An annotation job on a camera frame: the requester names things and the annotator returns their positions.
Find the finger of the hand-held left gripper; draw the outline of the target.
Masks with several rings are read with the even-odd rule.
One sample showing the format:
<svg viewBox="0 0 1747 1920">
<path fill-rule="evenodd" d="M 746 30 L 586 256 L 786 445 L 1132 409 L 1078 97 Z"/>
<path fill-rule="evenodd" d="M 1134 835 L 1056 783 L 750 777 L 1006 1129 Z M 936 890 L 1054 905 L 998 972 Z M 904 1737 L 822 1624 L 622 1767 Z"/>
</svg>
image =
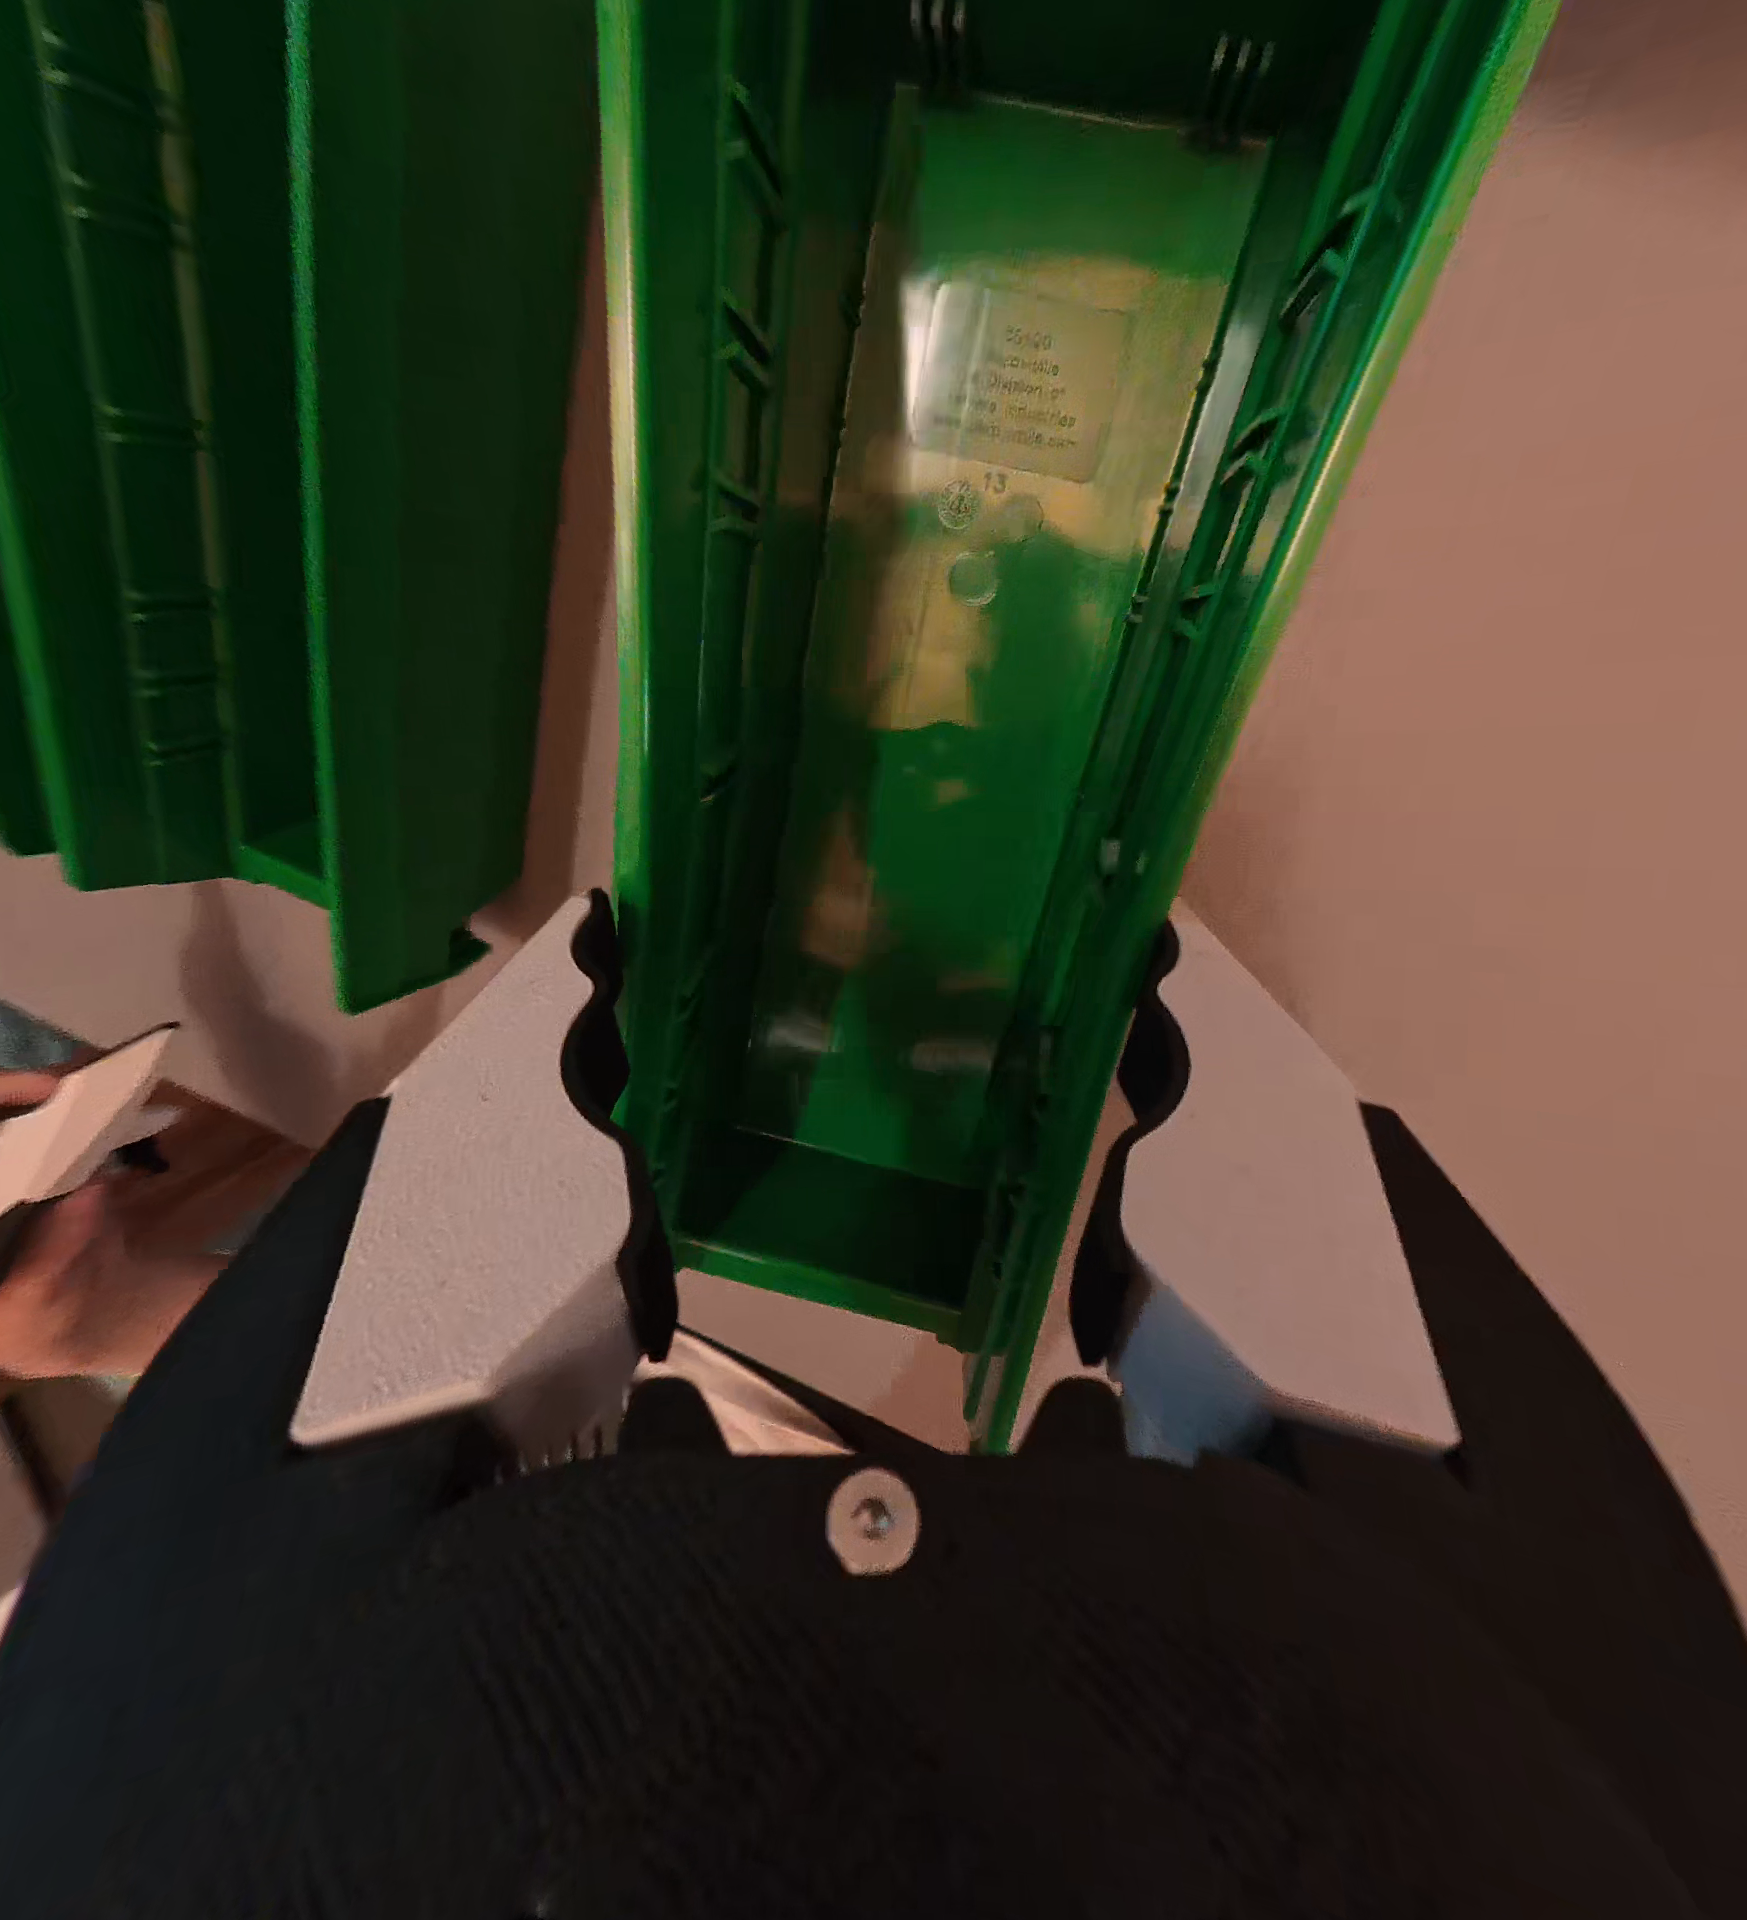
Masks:
<svg viewBox="0 0 1747 1920">
<path fill-rule="evenodd" d="M 40 1210 L 172 1123 L 156 1085 L 176 1034 L 174 1022 L 154 1025 L 62 1075 L 42 1103 L 0 1116 L 0 1276 Z"/>
</svg>

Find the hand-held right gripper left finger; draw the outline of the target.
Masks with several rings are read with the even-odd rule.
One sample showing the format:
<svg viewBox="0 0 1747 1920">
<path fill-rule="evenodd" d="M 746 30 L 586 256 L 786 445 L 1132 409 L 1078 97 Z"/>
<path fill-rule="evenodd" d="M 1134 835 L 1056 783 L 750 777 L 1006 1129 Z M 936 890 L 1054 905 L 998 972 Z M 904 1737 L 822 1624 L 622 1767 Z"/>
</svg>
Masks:
<svg viewBox="0 0 1747 1920">
<path fill-rule="evenodd" d="M 290 1436 L 476 1416 L 526 1468 L 608 1452 L 668 1356 L 676 1263 L 618 1103 L 610 896 L 558 907 L 386 1094 Z"/>
</svg>

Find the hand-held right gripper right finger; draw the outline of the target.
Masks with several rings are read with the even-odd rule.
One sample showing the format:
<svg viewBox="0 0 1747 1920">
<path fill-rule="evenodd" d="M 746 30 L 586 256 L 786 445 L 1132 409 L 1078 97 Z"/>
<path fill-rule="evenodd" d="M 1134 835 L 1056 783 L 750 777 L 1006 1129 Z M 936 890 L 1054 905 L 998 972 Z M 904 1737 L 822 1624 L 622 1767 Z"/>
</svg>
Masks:
<svg viewBox="0 0 1747 1920">
<path fill-rule="evenodd" d="M 1302 1424 L 1439 1457 L 1461 1438 L 1349 1080 L 1184 905 L 1118 1064 L 1128 1126 L 1070 1327 L 1126 1452 L 1246 1457 Z"/>
</svg>

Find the green plastic bin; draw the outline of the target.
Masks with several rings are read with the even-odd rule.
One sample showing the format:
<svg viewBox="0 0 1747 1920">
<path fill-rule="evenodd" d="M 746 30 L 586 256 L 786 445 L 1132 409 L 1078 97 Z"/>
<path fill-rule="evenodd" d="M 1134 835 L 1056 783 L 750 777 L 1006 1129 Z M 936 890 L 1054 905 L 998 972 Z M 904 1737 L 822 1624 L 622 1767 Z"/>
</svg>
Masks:
<svg viewBox="0 0 1747 1920">
<path fill-rule="evenodd" d="M 598 3 L 642 1139 L 1008 1446 L 1142 965 L 1557 14 Z"/>
<path fill-rule="evenodd" d="M 594 131 L 588 3 L 0 1 L 2 845 L 482 957 Z"/>
</svg>

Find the person's left hand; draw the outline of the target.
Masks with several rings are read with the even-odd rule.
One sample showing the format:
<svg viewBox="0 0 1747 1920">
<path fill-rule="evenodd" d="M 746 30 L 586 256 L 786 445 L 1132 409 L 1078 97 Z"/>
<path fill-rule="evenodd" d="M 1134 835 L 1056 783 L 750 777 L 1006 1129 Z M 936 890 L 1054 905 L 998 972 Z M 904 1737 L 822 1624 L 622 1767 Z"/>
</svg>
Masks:
<svg viewBox="0 0 1747 1920">
<path fill-rule="evenodd" d="M 0 1285 L 0 1376 L 138 1378 L 310 1162 L 180 1085 L 158 1103 L 162 1169 L 112 1164 L 34 1218 Z"/>
</svg>

